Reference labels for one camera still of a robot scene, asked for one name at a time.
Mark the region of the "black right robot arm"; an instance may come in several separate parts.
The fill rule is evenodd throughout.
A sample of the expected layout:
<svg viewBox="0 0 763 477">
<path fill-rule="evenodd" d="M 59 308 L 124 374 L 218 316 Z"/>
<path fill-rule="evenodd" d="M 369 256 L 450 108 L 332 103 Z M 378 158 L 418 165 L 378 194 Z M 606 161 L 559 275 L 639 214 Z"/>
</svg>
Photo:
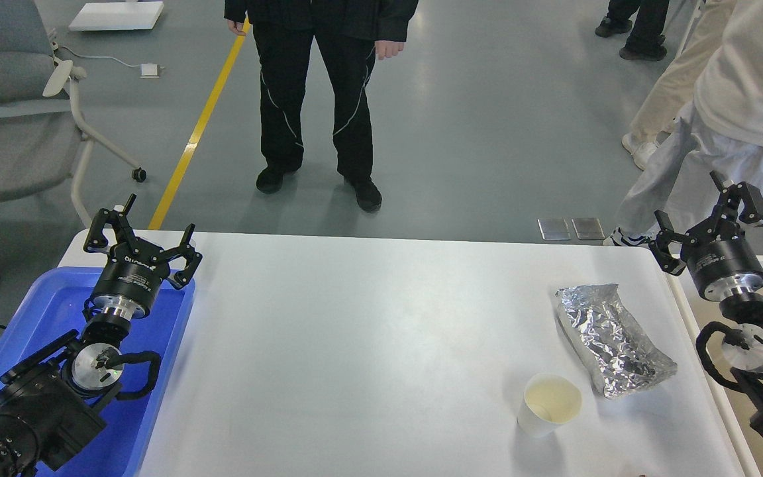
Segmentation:
<svg viewBox="0 0 763 477">
<path fill-rule="evenodd" d="M 745 394 L 755 407 L 750 426 L 763 438 L 763 266 L 745 227 L 763 227 L 763 197 L 748 182 L 725 182 L 711 172 L 719 198 L 708 218 L 679 233 L 665 211 L 655 211 L 659 233 L 649 250 L 659 267 L 688 270 L 700 298 L 717 302 L 734 327 L 703 326 L 695 347 L 703 369 L 719 386 Z"/>
</svg>

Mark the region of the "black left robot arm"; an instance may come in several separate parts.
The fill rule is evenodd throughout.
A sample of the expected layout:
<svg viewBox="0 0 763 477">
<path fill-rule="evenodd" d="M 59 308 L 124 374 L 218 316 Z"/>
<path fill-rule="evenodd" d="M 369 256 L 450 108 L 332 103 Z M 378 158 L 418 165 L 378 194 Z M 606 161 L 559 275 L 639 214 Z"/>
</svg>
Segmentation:
<svg viewBox="0 0 763 477">
<path fill-rule="evenodd" d="M 105 429 L 104 407 L 145 398 L 157 386 L 160 353 L 124 352 L 123 341 L 131 323 L 150 314 L 161 284 L 183 289 L 203 256 L 191 243 L 193 224 L 172 248 L 137 236 L 127 218 L 135 199 L 100 209 L 89 227 L 84 251 L 108 260 L 83 305 L 84 329 L 1 376 L 0 476 L 34 476 L 40 462 L 59 469 Z"/>
</svg>

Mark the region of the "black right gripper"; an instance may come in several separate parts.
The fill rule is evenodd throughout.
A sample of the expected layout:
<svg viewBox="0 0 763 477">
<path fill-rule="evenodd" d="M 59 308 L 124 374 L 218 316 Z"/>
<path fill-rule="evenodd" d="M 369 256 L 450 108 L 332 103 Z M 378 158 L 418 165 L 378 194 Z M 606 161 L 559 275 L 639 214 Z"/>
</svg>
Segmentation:
<svg viewBox="0 0 763 477">
<path fill-rule="evenodd" d="M 677 233 L 669 215 L 657 209 L 654 215 L 659 232 L 649 243 L 649 250 L 667 274 L 679 276 L 687 265 L 697 293 L 706 301 L 756 293 L 763 289 L 763 267 L 739 224 L 763 227 L 763 196 L 748 182 L 727 185 L 720 173 L 712 171 L 709 175 L 719 191 L 709 215 L 711 225 L 696 225 L 686 235 Z M 673 242 L 682 245 L 681 258 L 670 251 Z"/>
</svg>

